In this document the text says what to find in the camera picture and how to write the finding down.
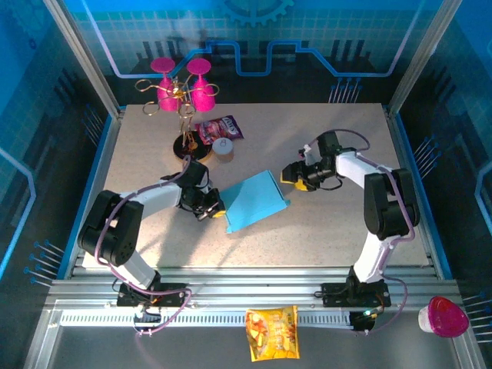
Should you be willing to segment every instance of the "white cup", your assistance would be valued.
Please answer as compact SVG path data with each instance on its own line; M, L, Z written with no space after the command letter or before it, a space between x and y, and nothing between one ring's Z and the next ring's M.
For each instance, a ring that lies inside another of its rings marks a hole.
M212 144L217 159L223 163L228 163L234 157L234 146L229 138L220 137Z
M427 333L433 333L431 327L431 321L429 320L429 307L423 307L418 313L418 325L421 326L421 330Z

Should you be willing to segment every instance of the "glass panel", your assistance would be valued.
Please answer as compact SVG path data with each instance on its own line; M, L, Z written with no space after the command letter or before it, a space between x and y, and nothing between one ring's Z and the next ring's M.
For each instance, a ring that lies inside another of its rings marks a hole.
M134 84L161 78L150 63L163 56L183 79L190 59L210 60L217 102L388 103L440 1L66 3L127 105L152 100Z
M490 2L461 4L401 110L453 277L460 280L465 297L486 291L486 299L492 296L490 14ZM429 138L431 150L424 148L428 141L421 145ZM477 309L480 305L468 310ZM490 345L480 346L488 347L484 356L490 365Z
M0 367L22 367L108 113L41 0L2 3L0 46Z

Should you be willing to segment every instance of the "white robotic arm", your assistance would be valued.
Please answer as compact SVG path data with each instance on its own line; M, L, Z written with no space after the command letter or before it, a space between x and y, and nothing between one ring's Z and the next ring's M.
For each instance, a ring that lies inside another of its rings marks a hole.
M383 173L381 170L362 161L361 156L354 151L339 154L335 159L335 168L338 175L351 179L364 189L366 175ZM380 240L377 235L370 232L367 233L361 256L354 264L355 275L357 275L360 282L372 283L381 279L387 261L394 250L394 246L391 243L398 237L400 236L395 235Z
M96 244L110 214L129 194L131 192L116 194L111 191L99 194L78 236L82 249L96 256ZM160 276L135 250L138 231L144 218L173 207L190 211L199 221L224 214L224 204L218 190L212 187L207 167L191 161L182 174L163 177L156 185L125 202L103 235L97 256L110 264L125 282L155 291Z
M320 160L311 150L315 141ZM405 169L393 170L373 163L353 148L342 148L335 131L318 136L299 154L304 160L288 165L282 171L282 182L292 183L302 191L316 191L325 179L335 177L340 183L338 186L323 188L332 191L341 187L342 181L348 178L364 189L364 221L368 233L361 256L351 267L345 286L322 284L322 295L326 307L371 306L374 296L387 292L383 275L395 241L408 234L410 223L413 227L419 222L411 174ZM388 199L388 195L396 195L394 184L405 214L398 201Z

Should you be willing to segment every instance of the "blue napkin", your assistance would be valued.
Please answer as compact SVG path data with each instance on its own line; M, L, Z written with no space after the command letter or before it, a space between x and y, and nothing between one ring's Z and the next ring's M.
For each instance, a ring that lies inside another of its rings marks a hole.
M263 171L221 191L228 220L227 233L239 231L263 218L284 210L285 200L270 171Z

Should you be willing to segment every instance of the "yellow chip bag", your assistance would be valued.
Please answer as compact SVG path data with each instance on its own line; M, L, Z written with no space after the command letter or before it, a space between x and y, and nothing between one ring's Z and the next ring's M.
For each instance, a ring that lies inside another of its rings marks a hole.
M299 359L298 307L246 311L251 361Z

